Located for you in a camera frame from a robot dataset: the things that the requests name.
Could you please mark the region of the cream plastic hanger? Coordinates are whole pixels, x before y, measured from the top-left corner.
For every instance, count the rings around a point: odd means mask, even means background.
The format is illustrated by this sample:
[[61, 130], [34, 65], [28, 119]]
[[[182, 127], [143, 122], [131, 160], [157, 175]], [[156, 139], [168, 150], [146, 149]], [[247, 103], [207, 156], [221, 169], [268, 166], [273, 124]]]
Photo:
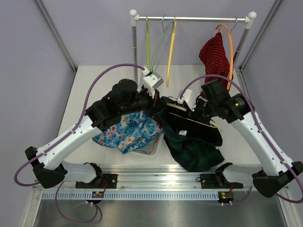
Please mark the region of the cream plastic hanger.
[[213, 120], [194, 120], [192, 116], [190, 116], [190, 110], [185, 107], [182, 107], [176, 103], [167, 103], [169, 113], [186, 120], [196, 122], [198, 124], [210, 127], [210, 128], [217, 128], [219, 131], [223, 131], [220, 125], [218, 125]]

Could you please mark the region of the blue floral skirt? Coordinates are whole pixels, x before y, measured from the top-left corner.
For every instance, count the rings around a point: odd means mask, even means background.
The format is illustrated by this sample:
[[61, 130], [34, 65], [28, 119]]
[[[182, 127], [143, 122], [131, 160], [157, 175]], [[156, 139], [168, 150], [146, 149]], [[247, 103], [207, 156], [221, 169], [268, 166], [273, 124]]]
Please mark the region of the blue floral skirt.
[[135, 112], [121, 117], [121, 121], [92, 140], [108, 148], [127, 154], [144, 147], [164, 132], [162, 126], [145, 112]]

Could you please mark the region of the dark green plaid skirt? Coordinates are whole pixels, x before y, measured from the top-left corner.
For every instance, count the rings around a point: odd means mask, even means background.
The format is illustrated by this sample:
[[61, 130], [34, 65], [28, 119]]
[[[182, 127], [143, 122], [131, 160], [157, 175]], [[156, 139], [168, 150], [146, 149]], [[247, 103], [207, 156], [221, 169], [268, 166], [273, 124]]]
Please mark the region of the dark green plaid skirt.
[[170, 106], [175, 101], [163, 96], [165, 108], [158, 112], [164, 130], [164, 140], [174, 160], [189, 172], [209, 171], [222, 163], [224, 157], [217, 147], [223, 139], [217, 128], [200, 124], [189, 117], [171, 114]]

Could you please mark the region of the red polka dot skirt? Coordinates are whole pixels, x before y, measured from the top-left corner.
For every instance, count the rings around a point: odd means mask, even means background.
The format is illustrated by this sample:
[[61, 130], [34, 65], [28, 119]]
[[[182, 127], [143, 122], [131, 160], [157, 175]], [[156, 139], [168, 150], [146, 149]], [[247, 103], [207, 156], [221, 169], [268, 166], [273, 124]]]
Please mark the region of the red polka dot skirt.
[[220, 75], [233, 79], [232, 65], [226, 57], [221, 32], [208, 40], [199, 52], [199, 59], [204, 64], [206, 75]]

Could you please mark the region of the yellow plastic hanger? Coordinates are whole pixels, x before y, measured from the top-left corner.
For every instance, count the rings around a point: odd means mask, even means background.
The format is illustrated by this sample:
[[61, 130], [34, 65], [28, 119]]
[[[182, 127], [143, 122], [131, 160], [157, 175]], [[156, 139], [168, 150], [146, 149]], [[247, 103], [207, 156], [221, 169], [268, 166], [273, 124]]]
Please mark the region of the yellow plastic hanger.
[[172, 27], [171, 42], [170, 42], [170, 49], [169, 49], [169, 59], [168, 59], [167, 76], [166, 76], [166, 87], [169, 87], [170, 71], [171, 71], [171, 64], [172, 64], [172, 57], [173, 57], [173, 52], [174, 52], [174, 43], [175, 43], [175, 36], [176, 36], [176, 26], [177, 26], [177, 21], [174, 18], [173, 27]]

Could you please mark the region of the pale green plastic hanger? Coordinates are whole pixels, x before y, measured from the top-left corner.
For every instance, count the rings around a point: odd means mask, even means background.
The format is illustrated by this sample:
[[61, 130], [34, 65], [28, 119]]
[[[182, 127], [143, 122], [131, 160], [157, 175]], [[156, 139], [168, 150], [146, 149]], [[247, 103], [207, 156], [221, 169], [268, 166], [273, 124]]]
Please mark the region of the pale green plastic hanger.
[[150, 70], [153, 71], [153, 68], [154, 68], [154, 65], [155, 65], [155, 62], [156, 62], [156, 59], [157, 59], [157, 56], [158, 56], [158, 52], [160, 50], [160, 47], [161, 47], [161, 44], [163, 42], [163, 39], [167, 33], [167, 30], [172, 26], [172, 22], [170, 22], [169, 24], [167, 24], [163, 29], [162, 29], [162, 33], [160, 35], [160, 38], [159, 38], [159, 41], [157, 43], [157, 46], [156, 46], [156, 49], [155, 49], [155, 52], [154, 52], [154, 56], [153, 56], [153, 60], [151, 62], [151, 66], [150, 66]]

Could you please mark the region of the lime green plastic hanger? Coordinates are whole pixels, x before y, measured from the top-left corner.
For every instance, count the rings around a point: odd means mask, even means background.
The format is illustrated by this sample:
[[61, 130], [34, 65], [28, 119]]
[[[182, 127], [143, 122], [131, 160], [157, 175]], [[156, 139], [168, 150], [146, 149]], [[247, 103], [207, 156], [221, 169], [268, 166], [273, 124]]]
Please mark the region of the lime green plastic hanger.
[[146, 16], [146, 61], [147, 68], [150, 69], [151, 60], [150, 60], [150, 23], [148, 16]]

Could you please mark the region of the orange plastic hanger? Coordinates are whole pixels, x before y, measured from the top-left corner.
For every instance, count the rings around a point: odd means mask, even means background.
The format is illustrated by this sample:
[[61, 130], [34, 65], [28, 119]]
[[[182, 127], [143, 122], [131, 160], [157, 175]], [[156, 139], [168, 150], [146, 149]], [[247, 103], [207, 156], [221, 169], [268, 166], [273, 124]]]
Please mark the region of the orange plastic hanger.
[[233, 53], [233, 38], [232, 38], [232, 30], [225, 24], [225, 23], [220, 23], [217, 25], [215, 28], [217, 32], [221, 31], [221, 28], [224, 27], [229, 38], [229, 47], [230, 47], [230, 69], [229, 69], [229, 74], [228, 74], [228, 79], [233, 80], [233, 67], [234, 67], [234, 53]]

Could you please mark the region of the orange floral white skirt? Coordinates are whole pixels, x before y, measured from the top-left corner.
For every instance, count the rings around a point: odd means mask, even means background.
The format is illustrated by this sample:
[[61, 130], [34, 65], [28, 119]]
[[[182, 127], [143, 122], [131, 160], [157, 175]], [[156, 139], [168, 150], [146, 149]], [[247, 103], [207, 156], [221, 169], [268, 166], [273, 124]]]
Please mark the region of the orange floral white skirt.
[[157, 154], [160, 151], [160, 148], [161, 148], [161, 145], [163, 142], [163, 138], [164, 138], [164, 133], [159, 134], [156, 139], [154, 139], [153, 141], [151, 141], [147, 144], [147, 155], [149, 157], [157, 156]]

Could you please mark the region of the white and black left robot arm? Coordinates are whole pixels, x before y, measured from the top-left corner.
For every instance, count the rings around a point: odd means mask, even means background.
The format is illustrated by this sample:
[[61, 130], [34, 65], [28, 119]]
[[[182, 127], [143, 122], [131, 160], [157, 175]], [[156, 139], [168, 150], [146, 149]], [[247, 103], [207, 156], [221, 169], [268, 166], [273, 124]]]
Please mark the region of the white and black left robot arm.
[[80, 121], [49, 144], [29, 147], [26, 157], [34, 175], [43, 188], [49, 189], [63, 182], [76, 182], [82, 188], [97, 188], [102, 184], [103, 173], [95, 163], [68, 163], [65, 158], [86, 141], [117, 124], [122, 115], [146, 111], [154, 114], [160, 107], [157, 88], [163, 83], [154, 75], [144, 77], [140, 88], [130, 79], [114, 84], [101, 100], [84, 110]]

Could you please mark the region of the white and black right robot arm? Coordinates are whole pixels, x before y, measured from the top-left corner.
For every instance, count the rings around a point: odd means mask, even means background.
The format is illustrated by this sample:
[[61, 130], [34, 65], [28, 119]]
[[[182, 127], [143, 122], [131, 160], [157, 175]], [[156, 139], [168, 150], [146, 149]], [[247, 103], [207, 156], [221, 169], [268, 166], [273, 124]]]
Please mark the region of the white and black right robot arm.
[[244, 175], [250, 175], [257, 191], [267, 198], [277, 195], [292, 180], [302, 188], [299, 175], [303, 172], [301, 161], [293, 161], [261, 123], [256, 110], [245, 92], [236, 85], [238, 94], [230, 96], [224, 88], [223, 76], [213, 75], [213, 80], [201, 86], [206, 98], [203, 104], [196, 104], [194, 112], [203, 117], [219, 117], [226, 120], [247, 142], [260, 162], [259, 167], [241, 166], [239, 170], [225, 169], [215, 175], [215, 183], [226, 187], [231, 181], [238, 182]]

